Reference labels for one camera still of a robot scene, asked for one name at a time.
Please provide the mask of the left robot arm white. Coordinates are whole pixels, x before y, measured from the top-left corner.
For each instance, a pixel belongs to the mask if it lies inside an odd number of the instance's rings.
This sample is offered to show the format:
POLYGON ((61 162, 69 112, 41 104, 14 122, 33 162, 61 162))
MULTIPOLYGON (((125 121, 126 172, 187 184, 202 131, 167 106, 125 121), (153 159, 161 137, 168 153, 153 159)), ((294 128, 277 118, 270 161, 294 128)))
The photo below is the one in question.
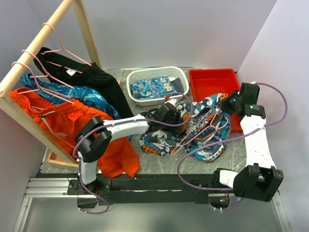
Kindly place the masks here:
POLYGON ((91 118, 75 136, 80 179, 79 189, 91 194, 96 188, 96 166, 110 142, 129 135, 144 134, 158 130, 176 132, 184 124, 177 111, 178 100, 169 99, 158 109, 149 110, 131 118, 103 120, 91 118))

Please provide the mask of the orange teal patterned shorts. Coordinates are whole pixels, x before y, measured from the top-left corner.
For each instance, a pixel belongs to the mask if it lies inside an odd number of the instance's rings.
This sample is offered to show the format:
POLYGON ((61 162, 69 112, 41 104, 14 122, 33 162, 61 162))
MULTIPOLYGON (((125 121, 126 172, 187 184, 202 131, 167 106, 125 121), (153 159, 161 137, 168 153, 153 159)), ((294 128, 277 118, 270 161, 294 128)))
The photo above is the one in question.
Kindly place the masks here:
POLYGON ((226 150, 226 144, 212 145, 202 150, 199 148, 223 141, 231 130, 230 118, 218 107, 218 103, 228 97, 227 93, 217 93, 198 102, 184 102, 177 106, 180 121, 188 119, 190 107, 193 107, 191 119, 182 125, 179 133, 156 132, 140 136, 140 148, 145 153, 160 156, 175 155, 182 149, 203 162, 213 162, 226 150))

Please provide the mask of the pink wire hanger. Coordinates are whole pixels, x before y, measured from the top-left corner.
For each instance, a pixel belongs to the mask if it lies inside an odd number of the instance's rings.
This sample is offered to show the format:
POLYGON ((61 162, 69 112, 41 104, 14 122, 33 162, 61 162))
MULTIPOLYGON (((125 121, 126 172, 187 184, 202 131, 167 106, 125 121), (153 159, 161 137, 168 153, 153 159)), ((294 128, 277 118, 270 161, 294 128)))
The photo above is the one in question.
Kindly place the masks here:
POLYGON ((185 135, 171 152, 184 149, 200 161, 211 162, 225 151, 224 145, 213 145, 224 140, 230 131, 230 119, 219 108, 204 108, 187 124, 185 135))

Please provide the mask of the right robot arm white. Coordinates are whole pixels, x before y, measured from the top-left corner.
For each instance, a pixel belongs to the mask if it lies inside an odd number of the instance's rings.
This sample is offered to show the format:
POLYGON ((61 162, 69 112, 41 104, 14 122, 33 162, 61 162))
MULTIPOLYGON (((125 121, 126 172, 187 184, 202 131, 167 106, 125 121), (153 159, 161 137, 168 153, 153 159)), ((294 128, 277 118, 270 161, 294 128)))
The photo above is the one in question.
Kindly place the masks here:
POLYGON ((265 109, 257 103, 259 91, 257 84, 242 83, 239 91, 234 91, 219 103, 225 113, 239 117, 245 135, 246 165, 239 173, 218 168, 211 187, 218 193, 229 187, 237 197, 269 202, 284 175, 276 168, 270 154, 265 109))

